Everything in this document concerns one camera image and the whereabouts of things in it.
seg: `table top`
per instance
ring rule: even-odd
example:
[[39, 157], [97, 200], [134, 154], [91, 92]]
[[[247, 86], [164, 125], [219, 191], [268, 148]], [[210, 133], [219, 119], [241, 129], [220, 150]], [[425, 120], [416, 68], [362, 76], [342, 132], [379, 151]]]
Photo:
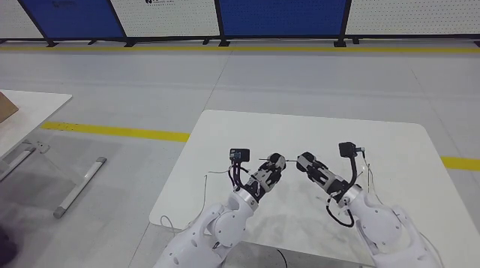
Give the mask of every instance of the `table top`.
[[[296, 160], [309, 151], [350, 179], [350, 162], [338, 151], [338, 144], [346, 141], [366, 148], [382, 202], [401, 205], [409, 213], [439, 249], [445, 267], [480, 265], [480, 235], [426, 130], [410, 123], [207, 110], [160, 193], [150, 222], [160, 224], [160, 217], [167, 215], [175, 227], [183, 228], [194, 219], [202, 209], [203, 176], [228, 169], [231, 148], [250, 149], [250, 162], [242, 166], [252, 171], [263, 163], [259, 158], [273, 152]], [[359, 178], [363, 188], [366, 177], [363, 173]], [[205, 206], [226, 202], [231, 191], [228, 175], [209, 174]], [[248, 219], [244, 241], [373, 265], [356, 229], [341, 227], [328, 216], [326, 199], [295, 163], [288, 163], [280, 182]]]
[[65, 105], [72, 95], [0, 90], [18, 111], [0, 123], [0, 159], [5, 157], [51, 115]]

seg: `table leg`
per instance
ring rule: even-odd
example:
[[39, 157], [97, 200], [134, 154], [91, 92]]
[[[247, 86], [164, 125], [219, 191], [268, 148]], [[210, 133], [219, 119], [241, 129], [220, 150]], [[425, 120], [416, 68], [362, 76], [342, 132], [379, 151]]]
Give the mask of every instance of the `table leg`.
[[53, 166], [61, 171], [64, 175], [66, 175], [73, 183], [75, 183], [75, 188], [68, 194], [68, 196], [61, 202], [60, 206], [57, 207], [53, 216], [57, 219], [60, 219], [65, 212], [67, 211], [68, 207], [73, 203], [75, 198], [80, 194], [80, 192], [85, 188], [85, 186], [90, 182], [93, 175], [96, 174], [98, 169], [102, 167], [102, 165], [107, 161], [106, 158], [99, 157], [97, 158], [96, 162], [90, 167], [88, 172], [82, 176], [71, 169], [70, 165], [66, 162], [65, 158], [63, 158], [60, 154], [58, 154], [55, 150], [48, 145], [43, 143], [37, 137], [29, 135], [32, 144], [34, 144], [40, 154], [44, 155], [46, 159], [48, 159]]
[[0, 168], [4, 170], [2, 174], [0, 174], [0, 182], [10, 174], [24, 159], [26, 159], [30, 154], [35, 151], [35, 147], [30, 146], [25, 151], [19, 154], [11, 163], [7, 164], [3, 160], [0, 161]]

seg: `yellow floor line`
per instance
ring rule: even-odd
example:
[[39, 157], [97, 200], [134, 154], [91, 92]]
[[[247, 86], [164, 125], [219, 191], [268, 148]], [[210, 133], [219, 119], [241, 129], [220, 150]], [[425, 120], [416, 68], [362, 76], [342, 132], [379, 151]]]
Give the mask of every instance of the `yellow floor line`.
[[480, 53], [480, 48], [430, 48], [430, 47], [0, 47], [0, 51], [90, 51], [90, 52], [141, 52], [141, 51], [250, 51], [250, 52], [334, 52], [334, 53]]
[[449, 169], [480, 171], [480, 160], [474, 158], [442, 157], [443, 164]]
[[[74, 124], [64, 122], [45, 122], [42, 129], [55, 131], [75, 131], [87, 134], [104, 134], [117, 137], [136, 137], [152, 140], [166, 140], [175, 142], [187, 142], [190, 134], [172, 131], [151, 131], [148, 129], [119, 128], [112, 126]], [[445, 167], [449, 169], [461, 169], [480, 171], [480, 160], [473, 158], [441, 157]]]
[[112, 126], [86, 125], [63, 122], [45, 122], [42, 129], [55, 131], [75, 131], [87, 134], [105, 134], [118, 137], [138, 137], [152, 140], [166, 140], [175, 142], [187, 142], [190, 134], [172, 131], [150, 131], [147, 129], [118, 128]]

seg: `floor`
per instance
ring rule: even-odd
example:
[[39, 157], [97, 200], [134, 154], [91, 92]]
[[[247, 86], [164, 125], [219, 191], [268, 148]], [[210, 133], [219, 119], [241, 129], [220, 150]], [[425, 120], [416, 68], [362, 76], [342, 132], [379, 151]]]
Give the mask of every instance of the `floor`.
[[[379, 44], [475, 46], [362, 46]], [[51, 121], [187, 133], [205, 109], [414, 122], [426, 127], [439, 154], [480, 158], [479, 59], [478, 53], [0, 51], [0, 88], [72, 94]], [[184, 144], [37, 132], [78, 171], [99, 156], [108, 162], [60, 220], [52, 212], [73, 184], [39, 154], [1, 183], [0, 224], [20, 246], [9, 267], [152, 267], [172, 234], [150, 224], [149, 213]], [[480, 172], [448, 172], [480, 230]], [[292, 267], [356, 266], [284, 254]], [[274, 249], [241, 244], [226, 267], [284, 261]]]

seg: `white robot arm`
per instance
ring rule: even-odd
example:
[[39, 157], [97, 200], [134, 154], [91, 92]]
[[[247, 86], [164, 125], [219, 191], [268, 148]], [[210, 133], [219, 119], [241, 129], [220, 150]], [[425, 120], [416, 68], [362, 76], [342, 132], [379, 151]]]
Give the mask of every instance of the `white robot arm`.
[[[331, 172], [309, 152], [297, 158], [297, 169], [306, 172], [312, 182], [330, 195], [326, 206], [330, 216], [345, 227], [353, 227], [356, 224], [360, 238], [378, 268], [440, 268], [420, 232], [399, 206], [390, 208], [381, 203], [371, 203], [365, 190], [355, 184], [357, 177], [355, 157], [358, 152], [365, 154], [365, 150], [357, 148], [350, 142], [340, 143], [339, 147], [340, 156], [349, 158], [352, 165], [350, 182]], [[340, 207], [345, 207], [350, 216], [349, 224], [339, 221], [330, 212], [329, 202], [332, 198]], [[399, 251], [382, 252], [380, 249], [386, 250], [398, 243], [403, 228], [409, 234], [410, 244]]]
[[229, 171], [229, 176], [234, 191], [226, 205], [215, 204], [204, 210], [191, 227], [170, 241], [154, 268], [222, 267], [230, 250], [242, 240], [247, 219], [254, 214], [265, 193], [274, 188], [286, 167], [285, 158], [274, 153], [243, 184], [241, 163], [250, 160], [249, 150], [231, 149], [230, 160], [232, 175]]

